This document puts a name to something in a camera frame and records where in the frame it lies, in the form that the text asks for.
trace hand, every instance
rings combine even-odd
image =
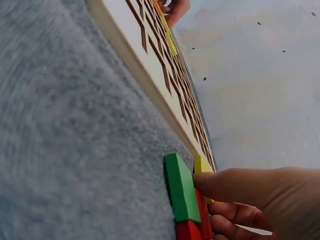
[[[228,169],[194,174],[193,181],[204,196],[217,200],[208,207],[215,240],[320,239],[320,170]]]
[[[164,6],[168,0],[158,0],[158,4],[165,16],[169,28],[172,28],[190,9],[190,0],[171,0],[168,6]]]

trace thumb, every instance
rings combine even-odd
[[[227,169],[218,173],[193,175],[193,182],[204,196],[219,202],[237,202],[265,210],[268,204],[291,187],[279,169]]]

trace gray carpet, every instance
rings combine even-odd
[[[1,240],[176,239],[171,152],[84,0],[0,0]]]

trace yellow piece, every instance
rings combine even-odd
[[[200,173],[214,173],[209,163],[203,159],[201,156],[197,156],[194,160],[194,173],[200,174]],[[214,200],[204,197],[206,204],[213,204],[215,203]]]
[[[166,38],[166,41],[168,42],[169,48],[170,48],[170,50],[172,52],[172,55],[176,56],[178,54],[178,52],[177,52],[176,46],[174,44],[174,41],[172,41],[170,31],[167,31],[165,33],[165,38]]]
[[[163,26],[164,26],[164,28],[165,28],[165,38],[166,38],[166,41],[167,41],[167,43],[168,43],[168,45],[169,45],[169,48],[170,48],[170,50],[171,50],[171,52],[172,52],[172,55],[173,55],[173,56],[176,56],[176,55],[178,55],[178,52],[177,52],[176,46],[175,46],[175,44],[174,44],[174,41],[173,41],[172,38],[171,38],[170,28],[169,28],[169,26],[168,26],[168,24],[167,24],[167,21],[166,21],[166,19],[165,19],[165,16],[164,16],[164,14],[162,13],[162,11],[161,11],[161,9],[160,9],[160,7],[159,7],[159,5],[158,5],[157,0],[153,0],[153,4],[154,4],[154,6],[155,6],[155,9],[156,9],[157,13],[158,13],[159,16],[160,16],[161,21],[162,21],[162,24],[163,24]]]

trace wooden board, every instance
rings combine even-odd
[[[101,32],[190,152],[215,169],[180,54],[173,55],[153,0],[87,0]]]

